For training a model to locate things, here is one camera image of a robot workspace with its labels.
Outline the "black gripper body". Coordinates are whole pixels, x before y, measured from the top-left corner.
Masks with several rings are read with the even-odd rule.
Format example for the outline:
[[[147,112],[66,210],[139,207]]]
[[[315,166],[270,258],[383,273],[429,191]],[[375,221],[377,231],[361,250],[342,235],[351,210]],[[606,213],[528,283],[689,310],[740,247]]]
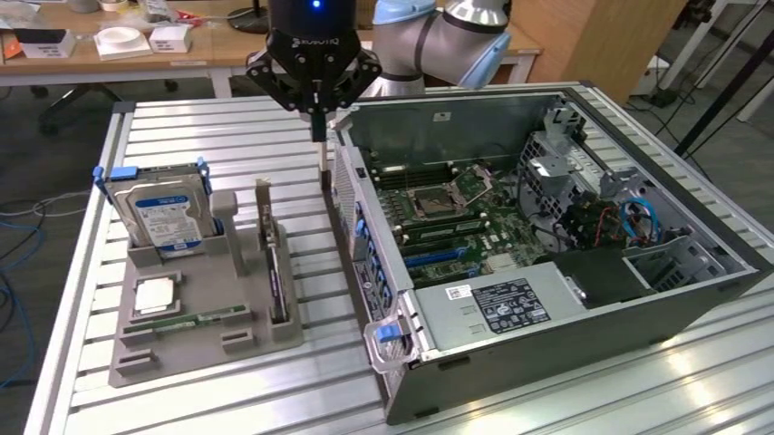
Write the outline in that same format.
[[[354,1],[271,1],[267,52],[290,80],[271,92],[290,111],[334,111],[365,90]]]

